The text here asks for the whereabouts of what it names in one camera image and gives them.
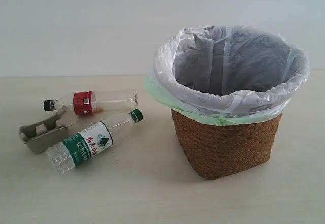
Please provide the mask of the green label water bottle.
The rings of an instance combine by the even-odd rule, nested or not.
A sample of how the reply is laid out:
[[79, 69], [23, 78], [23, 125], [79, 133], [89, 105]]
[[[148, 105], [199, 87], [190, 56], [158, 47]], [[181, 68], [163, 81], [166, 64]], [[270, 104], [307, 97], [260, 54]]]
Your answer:
[[45, 153], [54, 169], [63, 174], [124, 139], [142, 119], [139, 109], [111, 115], [49, 147]]

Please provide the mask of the grey cardboard egg carton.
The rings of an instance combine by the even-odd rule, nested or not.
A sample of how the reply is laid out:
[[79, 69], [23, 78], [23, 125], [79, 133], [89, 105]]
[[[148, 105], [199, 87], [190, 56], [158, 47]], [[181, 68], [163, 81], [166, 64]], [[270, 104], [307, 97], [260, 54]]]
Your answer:
[[21, 126], [19, 137], [32, 153], [40, 154], [67, 138], [68, 128], [77, 122], [77, 116], [64, 106], [42, 121]]

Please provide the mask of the woven brown wicker basket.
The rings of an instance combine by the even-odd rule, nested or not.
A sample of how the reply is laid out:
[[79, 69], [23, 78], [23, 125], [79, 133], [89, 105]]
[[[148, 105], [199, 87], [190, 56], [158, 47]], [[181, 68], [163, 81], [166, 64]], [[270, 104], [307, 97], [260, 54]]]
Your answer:
[[193, 169], [207, 180], [236, 174], [270, 159], [281, 116], [261, 123], [215, 126], [171, 111], [178, 141]]

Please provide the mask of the white plastic bin liner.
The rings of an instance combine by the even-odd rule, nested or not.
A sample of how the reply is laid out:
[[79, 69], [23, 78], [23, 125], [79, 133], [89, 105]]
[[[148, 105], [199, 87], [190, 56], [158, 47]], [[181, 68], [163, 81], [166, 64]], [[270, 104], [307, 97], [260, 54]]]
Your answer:
[[213, 26], [169, 38], [151, 74], [185, 111], [240, 118], [280, 114], [310, 68], [306, 54], [279, 35]]

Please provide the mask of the red label clear bottle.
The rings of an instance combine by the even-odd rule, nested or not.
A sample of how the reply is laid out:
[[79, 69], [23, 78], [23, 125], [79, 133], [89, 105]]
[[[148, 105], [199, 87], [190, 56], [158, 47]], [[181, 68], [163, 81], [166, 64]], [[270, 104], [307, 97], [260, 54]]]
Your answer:
[[128, 110], [138, 104], [135, 90], [73, 92], [60, 99], [43, 102], [45, 111], [67, 107], [76, 115], [91, 115], [114, 110]]

